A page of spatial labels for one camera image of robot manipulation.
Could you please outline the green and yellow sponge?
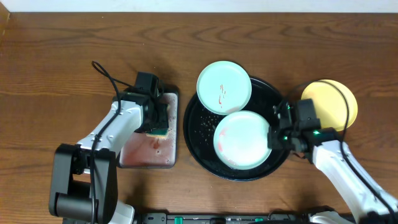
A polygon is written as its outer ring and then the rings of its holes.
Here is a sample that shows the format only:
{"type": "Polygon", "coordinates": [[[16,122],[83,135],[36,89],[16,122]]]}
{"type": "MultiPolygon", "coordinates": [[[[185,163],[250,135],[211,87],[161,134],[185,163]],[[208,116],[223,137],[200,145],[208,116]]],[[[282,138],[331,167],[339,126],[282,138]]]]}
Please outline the green and yellow sponge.
{"type": "Polygon", "coordinates": [[[151,127],[150,131],[146,133],[147,136],[153,138],[165,138],[169,130],[169,115],[168,104],[160,104],[157,108],[157,122],[151,127]]]}

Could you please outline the large mint green plate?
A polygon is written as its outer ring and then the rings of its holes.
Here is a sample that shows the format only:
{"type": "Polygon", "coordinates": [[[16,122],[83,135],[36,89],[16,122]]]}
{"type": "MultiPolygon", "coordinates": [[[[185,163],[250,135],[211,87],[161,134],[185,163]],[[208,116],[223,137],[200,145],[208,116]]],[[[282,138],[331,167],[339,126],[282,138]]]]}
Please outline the large mint green plate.
{"type": "Polygon", "coordinates": [[[269,123],[252,111],[238,111],[224,117],[215,129],[213,147],[218,158],[232,169],[259,167],[271,154],[269,123]]]}

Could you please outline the yellow plate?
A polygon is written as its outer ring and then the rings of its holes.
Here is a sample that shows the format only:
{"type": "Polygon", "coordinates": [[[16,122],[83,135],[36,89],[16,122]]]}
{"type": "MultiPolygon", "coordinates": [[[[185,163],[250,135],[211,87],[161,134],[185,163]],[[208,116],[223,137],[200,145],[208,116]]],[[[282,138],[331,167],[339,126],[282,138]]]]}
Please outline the yellow plate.
{"type": "Polygon", "coordinates": [[[322,80],[309,84],[303,91],[302,100],[312,99],[322,128],[344,130],[346,116],[350,127],[358,115],[358,103],[349,88],[334,80],[322,80]]]}

